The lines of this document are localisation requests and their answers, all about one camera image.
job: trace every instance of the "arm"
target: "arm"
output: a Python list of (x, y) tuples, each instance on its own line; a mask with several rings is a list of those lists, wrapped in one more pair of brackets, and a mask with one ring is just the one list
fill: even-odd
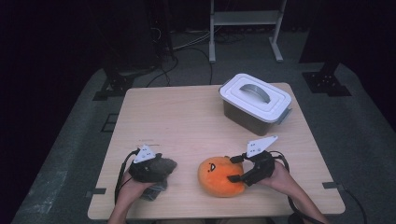
[(113, 212), (108, 219), (108, 224), (124, 224), (128, 210), (136, 199), (138, 199), (143, 191), (152, 186), (154, 183), (141, 183), (132, 179), (128, 172), (125, 172), (122, 183), (125, 183), (120, 189), (117, 203)]
[(280, 162), (276, 161), (272, 176), (259, 181), (258, 184), (268, 186), (280, 193), (288, 195), (301, 212), (323, 223), (329, 223), (327, 218), (321, 214), (314, 202), (312, 202), (306, 192), (297, 184)]

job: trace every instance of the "orange plush toy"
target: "orange plush toy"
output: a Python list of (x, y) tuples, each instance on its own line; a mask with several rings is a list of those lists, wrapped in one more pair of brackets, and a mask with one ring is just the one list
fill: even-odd
[(242, 175), (242, 162), (231, 163), (229, 157), (212, 157), (203, 161), (198, 168), (201, 187), (216, 197), (233, 197), (245, 190), (244, 182), (232, 183), (227, 176)]

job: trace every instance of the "container handle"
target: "container handle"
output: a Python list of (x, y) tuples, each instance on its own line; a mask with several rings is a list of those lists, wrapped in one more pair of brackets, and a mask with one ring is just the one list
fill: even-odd
[(271, 101), (270, 96), (267, 94), (267, 92), (265, 92), (262, 88), (260, 88), (260, 87), (258, 87), (256, 85), (245, 84), (241, 88), (239, 88), (239, 90), (241, 90), (241, 91), (254, 91), (257, 94), (259, 94), (260, 97), (262, 98), (262, 100), (265, 103), (267, 103), (267, 104), (270, 103), (270, 101)]

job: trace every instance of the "gray carpet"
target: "gray carpet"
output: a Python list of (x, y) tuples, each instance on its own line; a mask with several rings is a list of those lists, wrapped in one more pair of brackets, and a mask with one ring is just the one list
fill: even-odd
[[(361, 86), (358, 77), (340, 65), (335, 75), (352, 96), (329, 97), (312, 93), (302, 72), (318, 71), (322, 63), (299, 64), (307, 33), (282, 32), (278, 45), (284, 57), (277, 63), (268, 43), (270, 34), (236, 35), (241, 41), (216, 45), (217, 62), (212, 64), (212, 84), (222, 84), (238, 73), (247, 73), (266, 82), (287, 82), (304, 112), (334, 181), (344, 184), (365, 209), (368, 223), (396, 220), (396, 134)], [(197, 36), (174, 34), (174, 46)], [(193, 46), (208, 53), (207, 44)], [(211, 68), (197, 49), (175, 53), (178, 64), (168, 72), (171, 86), (208, 85)], [(163, 69), (175, 61), (164, 59)], [(138, 77), (134, 88), (146, 85), (163, 71)], [(93, 101), (106, 80), (103, 70), (92, 75), (79, 96), (50, 154), (24, 200), (13, 223), (106, 223), (87, 217), (90, 192), (96, 185), (111, 133), (101, 132), (107, 116), (119, 113), (122, 97)], [(150, 87), (166, 86), (164, 76)], [(329, 216), (332, 223), (362, 223), (362, 213), (345, 192), (342, 215)], [(278, 224), (285, 217), (274, 217)]]

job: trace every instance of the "white metal rack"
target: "white metal rack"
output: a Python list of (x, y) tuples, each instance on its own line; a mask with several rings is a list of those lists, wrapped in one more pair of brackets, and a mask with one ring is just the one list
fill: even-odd
[(215, 0), (211, 0), (210, 6), (210, 41), (209, 41), (209, 61), (216, 62), (215, 51), (215, 26), (219, 25), (262, 25), (275, 24), (274, 35), (269, 37), (271, 48), (275, 54), (276, 61), (283, 62), (283, 57), (277, 46), (280, 25), (283, 20), (287, 0), (282, 0), (279, 10), (267, 11), (224, 11), (215, 12)]

